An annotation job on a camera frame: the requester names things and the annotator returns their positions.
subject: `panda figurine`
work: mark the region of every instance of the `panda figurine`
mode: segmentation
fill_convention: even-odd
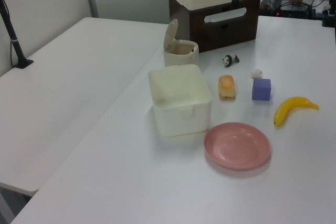
[[[237,56],[235,56],[234,58],[232,58],[231,55],[227,55],[224,57],[223,59],[223,63],[224,63],[224,67],[228,68],[232,65],[232,63],[238,63],[239,62],[239,59]]]

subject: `dark wooden box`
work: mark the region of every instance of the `dark wooden box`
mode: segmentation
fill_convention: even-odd
[[[175,39],[191,40],[200,52],[226,47],[256,38],[260,0],[241,0],[237,7],[231,3],[188,10],[176,0],[169,0],[170,20],[178,20]],[[245,7],[242,17],[216,23],[205,23],[208,15]]]

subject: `small white figurine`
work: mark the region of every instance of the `small white figurine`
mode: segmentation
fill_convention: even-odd
[[[251,78],[262,78],[263,72],[260,69],[255,69],[254,71],[251,72]]]
[[[239,62],[239,59],[238,59],[237,56],[235,56],[234,58],[232,58],[231,55],[227,55],[223,59],[224,67],[226,67],[226,68],[228,68],[229,66],[231,66],[233,62],[236,62],[236,63]]]

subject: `container lid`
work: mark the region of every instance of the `container lid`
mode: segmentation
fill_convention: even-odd
[[[179,24],[179,22],[177,21],[177,19],[174,19],[168,25],[166,34],[164,36],[164,42],[163,42],[163,49],[165,51],[167,51],[170,48],[170,46],[171,46],[171,44],[172,44],[172,42],[175,38],[178,24]]]

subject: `purple cube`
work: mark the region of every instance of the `purple cube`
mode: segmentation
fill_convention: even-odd
[[[271,96],[271,80],[258,79],[253,80],[252,100],[269,101]]]

